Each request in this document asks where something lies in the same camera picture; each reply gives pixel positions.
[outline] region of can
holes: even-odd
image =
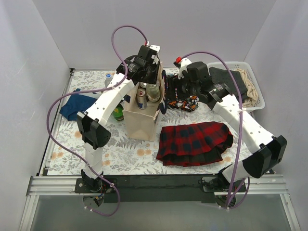
[[[146,98],[145,98],[145,89],[138,89],[137,91],[137,105],[140,109],[145,109],[146,104]]]
[[[143,88],[143,89],[146,89],[146,83],[141,83],[141,82],[140,82],[139,86],[140,86],[141,88]]]

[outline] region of paper bag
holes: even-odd
[[[162,65],[160,64],[158,70],[157,80],[160,81],[160,99],[159,101],[153,103],[151,101],[147,102],[146,109],[140,109],[137,106],[136,94],[139,84],[129,91],[128,98],[129,102],[124,104],[124,121],[127,130],[127,137],[144,140],[144,141],[154,141],[156,135],[157,122],[161,119],[158,119],[160,112],[163,114],[166,113],[166,104],[164,102],[165,98],[165,82],[162,77],[163,71]]]

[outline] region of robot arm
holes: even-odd
[[[182,87],[178,89],[181,93],[198,96],[201,102],[206,103],[238,132],[239,102],[230,93],[228,86],[223,83],[213,84],[208,68],[203,62],[192,63],[188,59],[183,59],[175,62],[175,65],[180,69],[179,81],[182,82]],[[283,136],[273,136],[246,111],[243,111],[242,138],[252,155],[238,163],[235,181],[249,176],[260,178],[282,160],[286,139]],[[219,172],[219,182],[224,184],[223,187],[228,187],[233,167],[234,165],[230,165]]]
[[[77,124],[79,132],[85,143],[85,159],[89,165],[99,175],[103,174],[102,152],[103,147],[110,139],[110,132],[104,127],[108,118],[123,100],[125,95],[140,82],[156,83],[158,66],[160,65],[158,52],[159,46],[141,46],[139,53],[125,60],[128,65],[127,78],[116,88],[102,93],[99,99],[85,112],[77,113]],[[125,68],[121,64],[108,87],[112,87],[120,82],[125,73]],[[81,171],[86,186],[93,192],[101,188],[100,179],[90,170],[88,165]]]

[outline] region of white backdrop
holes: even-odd
[[[0,230],[15,231],[69,68],[31,0],[0,0],[0,51]]]
[[[308,230],[307,28],[308,0],[279,0],[245,59],[266,102],[256,119],[288,141],[275,170],[286,180],[303,231]]]
[[[275,0],[33,0],[71,68],[115,68],[119,60],[111,33],[122,24],[138,26],[161,46],[164,67],[176,57],[208,50],[227,61],[243,61]],[[133,29],[116,35],[123,56],[143,44]],[[202,55],[193,60],[216,61]]]

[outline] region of blue towel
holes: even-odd
[[[77,120],[77,112],[86,111],[97,99],[85,95],[71,95],[67,103],[61,108],[60,114],[68,121]]]

